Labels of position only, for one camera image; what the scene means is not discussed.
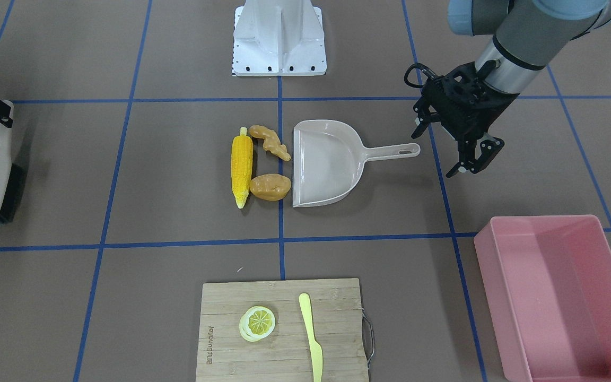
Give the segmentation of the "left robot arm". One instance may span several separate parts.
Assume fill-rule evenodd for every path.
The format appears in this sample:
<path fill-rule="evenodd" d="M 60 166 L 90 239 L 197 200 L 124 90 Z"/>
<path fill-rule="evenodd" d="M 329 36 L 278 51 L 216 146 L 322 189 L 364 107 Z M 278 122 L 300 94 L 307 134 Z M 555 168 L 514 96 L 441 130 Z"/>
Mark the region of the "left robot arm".
<path fill-rule="evenodd" d="M 476 174 L 504 147 L 489 128 L 572 40 L 611 22 L 611 1 L 451 1 L 449 28 L 461 36 L 490 36 L 473 62 L 439 75 L 412 64 L 404 82 L 420 89 L 412 138 L 438 123 L 457 143 L 446 173 Z"/>

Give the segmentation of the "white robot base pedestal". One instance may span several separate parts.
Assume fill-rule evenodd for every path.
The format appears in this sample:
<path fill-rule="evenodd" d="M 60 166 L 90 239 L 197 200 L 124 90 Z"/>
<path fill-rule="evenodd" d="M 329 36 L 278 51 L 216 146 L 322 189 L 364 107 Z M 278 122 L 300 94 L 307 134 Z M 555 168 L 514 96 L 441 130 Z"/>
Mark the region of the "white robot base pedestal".
<path fill-rule="evenodd" d="M 327 72 L 322 10 L 310 1 L 246 1 L 235 8 L 233 38 L 234 76 Z"/>

